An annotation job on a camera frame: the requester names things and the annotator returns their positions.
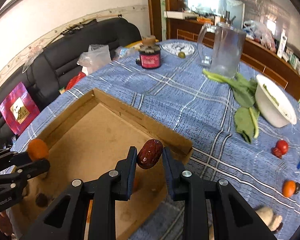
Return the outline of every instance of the white bowl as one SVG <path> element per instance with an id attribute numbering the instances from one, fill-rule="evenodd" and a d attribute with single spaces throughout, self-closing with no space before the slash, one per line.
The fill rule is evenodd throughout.
<path id="1" fill-rule="evenodd" d="M 289 99 L 281 89 L 270 79 L 263 75 L 257 75 L 256 102 L 263 117 L 274 127 L 283 127 L 289 122 L 297 123 L 297 116 Z M 278 101 L 279 106 L 274 102 L 263 85 L 266 85 L 269 93 Z"/>

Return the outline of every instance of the silver bolt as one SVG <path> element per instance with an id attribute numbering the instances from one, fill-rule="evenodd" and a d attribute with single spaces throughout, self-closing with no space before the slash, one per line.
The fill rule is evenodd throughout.
<path id="1" fill-rule="evenodd" d="M 119 172 L 117 172 L 116 170 L 113 170 L 113 171 L 109 171 L 109 176 L 110 177 L 115 177 L 119 174 Z"/>
<path id="2" fill-rule="evenodd" d="M 81 185 L 81 180 L 79 179 L 75 179 L 74 181 L 72 181 L 72 186 L 74 187 L 78 187 Z"/>
<path id="3" fill-rule="evenodd" d="M 182 175 L 185 177 L 190 177 L 192 175 L 191 171 L 183 171 Z"/>
<path id="4" fill-rule="evenodd" d="M 221 180 L 219 180 L 219 184 L 221 186 L 227 186 L 228 185 L 228 181 L 226 179 L 221 179 Z"/>

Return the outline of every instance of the red date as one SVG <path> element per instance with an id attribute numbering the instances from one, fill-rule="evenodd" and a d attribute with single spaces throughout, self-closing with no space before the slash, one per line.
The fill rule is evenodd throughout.
<path id="1" fill-rule="evenodd" d="M 163 145 L 159 140 L 148 140 L 137 156 L 137 164 L 140 168 L 147 170 L 152 168 L 160 159 Z"/>

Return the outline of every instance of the blue tablecloth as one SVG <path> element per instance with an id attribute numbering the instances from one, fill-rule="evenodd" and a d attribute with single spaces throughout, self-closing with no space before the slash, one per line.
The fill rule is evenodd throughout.
<path id="1" fill-rule="evenodd" d="M 205 53 L 212 50 L 205 48 Z M 13 149 L 26 150 L 29 140 L 66 107 L 92 88 L 99 88 L 192 140 L 194 153 L 186 168 L 204 179 L 229 180 L 253 208 L 271 207 L 283 217 L 283 228 L 276 237 L 289 239 L 300 224 L 300 192 L 285 198 L 281 191 L 286 179 L 300 183 L 298 102 L 288 95 L 297 114 L 296 125 L 275 128 L 260 117 L 260 135 L 250 145 L 235 132 L 233 115 L 239 106 L 232 91 L 227 84 L 210 81 L 202 74 L 197 50 L 186 59 L 164 50 L 161 55 L 162 66 L 155 70 L 136 65 L 134 55 L 85 77 L 46 107 Z M 244 63 L 240 63 L 239 72 L 247 79 L 258 74 Z M 290 145 L 281 160 L 271 154 L 279 139 Z M 174 203 L 167 197 L 131 239 L 181 239 L 183 212 L 182 202 Z"/>

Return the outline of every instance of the white round placemat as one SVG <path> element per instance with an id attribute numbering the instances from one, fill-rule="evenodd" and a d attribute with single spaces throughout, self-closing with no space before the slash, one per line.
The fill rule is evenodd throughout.
<path id="1" fill-rule="evenodd" d="M 178 56 L 179 52 L 184 52 L 186 56 L 194 53 L 194 46 L 187 42 L 174 41 L 162 45 L 162 48 L 173 55 Z"/>

